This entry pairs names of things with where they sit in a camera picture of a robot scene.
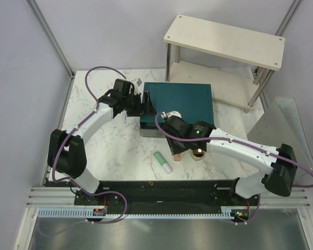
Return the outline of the green makeup tube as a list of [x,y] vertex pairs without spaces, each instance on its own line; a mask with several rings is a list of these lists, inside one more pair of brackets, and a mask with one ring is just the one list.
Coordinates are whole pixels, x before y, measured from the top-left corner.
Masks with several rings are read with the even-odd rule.
[[169,163],[165,160],[165,158],[159,151],[155,152],[153,155],[166,174],[170,174],[173,172],[172,167],[169,165]]

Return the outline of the teal drawer organizer box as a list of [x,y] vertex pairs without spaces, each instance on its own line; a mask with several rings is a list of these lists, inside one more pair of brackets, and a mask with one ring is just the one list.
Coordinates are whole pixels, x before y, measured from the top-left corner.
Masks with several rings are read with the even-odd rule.
[[209,84],[146,82],[157,113],[177,111],[187,123],[214,124],[212,90]]

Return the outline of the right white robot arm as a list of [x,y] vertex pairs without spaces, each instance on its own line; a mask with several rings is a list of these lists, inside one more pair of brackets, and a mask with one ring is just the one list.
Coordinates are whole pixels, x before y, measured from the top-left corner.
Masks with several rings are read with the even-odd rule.
[[255,174],[233,180],[228,192],[232,204],[240,205],[265,192],[290,196],[297,166],[289,145],[282,144],[277,148],[246,141],[204,121],[187,123],[175,113],[161,113],[161,117],[164,123],[158,129],[166,136],[172,155],[187,150],[218,153],[258,169]]

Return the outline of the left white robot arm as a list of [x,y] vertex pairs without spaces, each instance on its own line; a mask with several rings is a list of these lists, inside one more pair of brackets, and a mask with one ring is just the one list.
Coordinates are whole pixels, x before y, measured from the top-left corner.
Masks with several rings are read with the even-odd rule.
[[85,145],[107,122],[122,111],[128,117],[156,115],[148,91],[136,93],[133,83],[116,79],[112,89],[96,99],[96,105],[84,119],[68,131],[56,129],[51,133],[47,165],[55,172],[65,175],[64,180],[72,181],[86,192],[86,199],[93,205],[100,204],[104,192],[99,189],[100,181],[87,168]]

